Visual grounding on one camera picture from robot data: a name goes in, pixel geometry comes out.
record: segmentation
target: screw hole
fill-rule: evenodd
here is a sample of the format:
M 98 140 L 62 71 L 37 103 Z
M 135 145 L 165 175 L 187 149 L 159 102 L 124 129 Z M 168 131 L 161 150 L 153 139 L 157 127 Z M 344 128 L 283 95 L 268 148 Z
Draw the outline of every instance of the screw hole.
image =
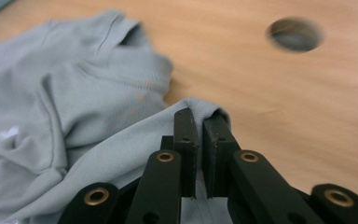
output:
M 322 41 L 319 29 L 312 22 L 295 18 L 273 22 L 268 35 L 278 46 L 300 52 L 316 49 Z
M 159 153 L 157 155 L 157 159 L 159 161 L 172 161 L 173 160 L 173 154 L 168 152 Z
M 245 153 L 241 154 L 241 158 L 244 161 L 249 161 L 249 162 L 258 161 L 258 157 L 255 154 L 250 153 L 250 152 L 245 152 Z
M 326 197 L 326 199 L 331 203 L 341 207 L 352 207 L 354 205 L 354 201 L 350 196 L 337 189 L 325 190 L 324 197 Z
M 144 215 L 144 224 L 156 224 L 159 221 L 159 215 L 154 212 L 149 212 Z
M 293 224 L 306 224 L 307 223 L 307 220 L 297 213 L 289 213 L 289 214 L 287 214 L 287 218 L 289 218 L 289 220 Z
M 84 202 L 88 205 L 98 205 L 104 203 L 109 197 L 109 191 L 104 188 L 92 189 L 87 192 Z

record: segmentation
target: wood grain surface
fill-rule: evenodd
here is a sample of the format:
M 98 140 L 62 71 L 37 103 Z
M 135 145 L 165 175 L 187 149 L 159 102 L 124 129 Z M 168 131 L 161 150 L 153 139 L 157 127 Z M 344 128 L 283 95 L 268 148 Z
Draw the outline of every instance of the wood grain surface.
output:
M 358 193 L 358 1 L 17 0 L 0 11 L 0 41 L 109 8 L 142 21 L 171 58 L 169 104 L 221 105 L 241 147 L 298 189 L 334 183 Z M 313 22 L 321 45 L 301 53 L 273 44 L 270 25 L 287 17 Z

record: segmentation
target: light gray t-shirt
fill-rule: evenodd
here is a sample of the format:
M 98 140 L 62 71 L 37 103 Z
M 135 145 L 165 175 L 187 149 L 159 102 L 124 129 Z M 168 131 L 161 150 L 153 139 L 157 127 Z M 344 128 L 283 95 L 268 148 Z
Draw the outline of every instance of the light gray t-shirt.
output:
M 171 72 L 142 26 L 117 11 L 50 21 L 0 43 L 0 221 L 54 223 L 87 185 L 125 186 L 182 108 L 193 110 L 201 137 L 219 107 L 185 99 L 167 108 Z M 227 218 L 224 203 L 184 200 L 183 221 Z

